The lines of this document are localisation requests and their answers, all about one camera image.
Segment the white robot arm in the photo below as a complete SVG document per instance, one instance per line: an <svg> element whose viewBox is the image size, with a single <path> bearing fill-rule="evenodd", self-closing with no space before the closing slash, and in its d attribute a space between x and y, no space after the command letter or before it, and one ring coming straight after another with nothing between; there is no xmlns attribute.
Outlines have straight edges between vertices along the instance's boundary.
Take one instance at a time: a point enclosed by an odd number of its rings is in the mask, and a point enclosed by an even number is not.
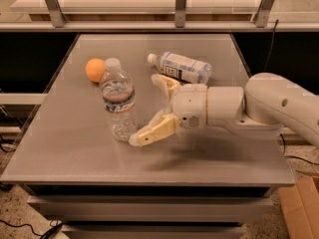
<svg viewBox="0 0 319 239"><path fill-rule="evenodd" d="M179 128L222 127L231 133L272 138L288 127L319 146L319 97L271 73L259 73L242 87L185 84L163 75L152 82L167 97L159 111L129 143L144 146L175 134Z"/></svg>

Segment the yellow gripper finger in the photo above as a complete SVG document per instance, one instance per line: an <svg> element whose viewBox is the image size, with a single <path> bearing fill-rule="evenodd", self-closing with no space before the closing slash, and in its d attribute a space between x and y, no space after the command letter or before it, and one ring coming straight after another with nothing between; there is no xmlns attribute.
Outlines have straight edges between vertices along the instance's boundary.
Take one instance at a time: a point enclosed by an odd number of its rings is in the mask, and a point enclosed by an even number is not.
<svg viewBox="0 0 319 239"><path fill-rule="evenodd" d="M180 120L175 114L157 113L146 126L130 136L129 144L149 145L175 134L179 128Z"/></svg>
<svg viewBox="0 0 319 239"><path fill-rule="evenodd" d="M151 76L153 84L170 99L173 92L180 87L180 82L165 75L154 74Z"/></svg>

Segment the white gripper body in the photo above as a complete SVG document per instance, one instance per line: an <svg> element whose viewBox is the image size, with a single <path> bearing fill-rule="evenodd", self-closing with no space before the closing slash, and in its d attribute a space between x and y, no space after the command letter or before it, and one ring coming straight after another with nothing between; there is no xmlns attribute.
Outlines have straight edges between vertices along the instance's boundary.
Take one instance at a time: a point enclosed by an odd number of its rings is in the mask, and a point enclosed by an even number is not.
<svg viewBox="0 0 319 239"><path fill-rule="evenodd" d="M170 100L171 111L184 128L206 126L206 95L204 84L186 84L176 89Z"/></svg>

